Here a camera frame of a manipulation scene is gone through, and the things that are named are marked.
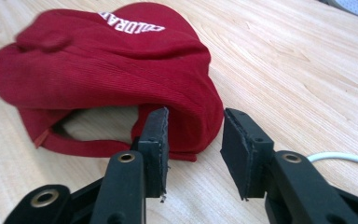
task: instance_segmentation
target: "red hat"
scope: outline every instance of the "red hat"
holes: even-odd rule
[[[148,114],[166,106],[171,159],[195,161],[223,120],[210,60],[191,26],[163,5],[136,3],[113,13],[53,9],[0,49],[0,96],[19,109],[37,147],[87,157],[130,146],[65,138],[52,126],[76,109],[138,105],[133,139]]]

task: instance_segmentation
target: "wire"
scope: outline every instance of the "wire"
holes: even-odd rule
[[[307,159],[310,162],[326,160],[326,159],[341,159],[346,161],[354,161],[358,163],[358,156],[348,153],[342,153],[342,152],[321,152],[308,156]]]

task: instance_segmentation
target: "red beanie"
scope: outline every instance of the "red beanie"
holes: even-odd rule
[[[19,109],[37,147],[87,157],[130,146],[53,132],[75,109],[138,105],[133,139],[148,114],[166,106],[170,158],[195,161],[223,120],[210,61],[191,26],[163,5],[136,3],[113,13],[53,9],[0,49],[0,96]]]

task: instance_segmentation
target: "wooden table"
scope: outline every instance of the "wooden table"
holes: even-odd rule
[[[0,48],[41,11],[113,11],[131,2],[0,1]],[[358,17],[314,0],[156,2],[191,23],[212,53],[210,77],[224,106],[248,113],[276,150],[358,155]],[[136,107],[97,108],[65,128],[82,140],[129,141],[136,116]],[[197,162],[169,161],[167,200],[147,200],[147,222],[268,223],[263,199],[240,200],[221,145],[222,131]],[[103,176],[107,163],[34,149],[17,110],[0,99],[0,223],[32,189],[80,189]],[[332,185],[358,195],[358,164],[315,166]]]

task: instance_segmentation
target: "light wood surface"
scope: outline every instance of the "light wood surface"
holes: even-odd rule
[[[0,1],[0,48],[49,8],[113,11],[133,1]],[[314,0],[156,1],[191,23],[212,53],[210,77],[226,107],[248,113],[276,150],[358,155],[358,17]],[[97,108],[65,124],[83,140],[129,140],[136,107]],[[222,131],[197,162],[169,161],[165,203],[148,223],[269,223],[264,200],[240,200],[221,156]],[[17,110],[0,99],[0,223],[46,184],[72,191],[103,176],[108,159],[34,149]],[[358,195],[358,165],[318,161],[334,186]]]

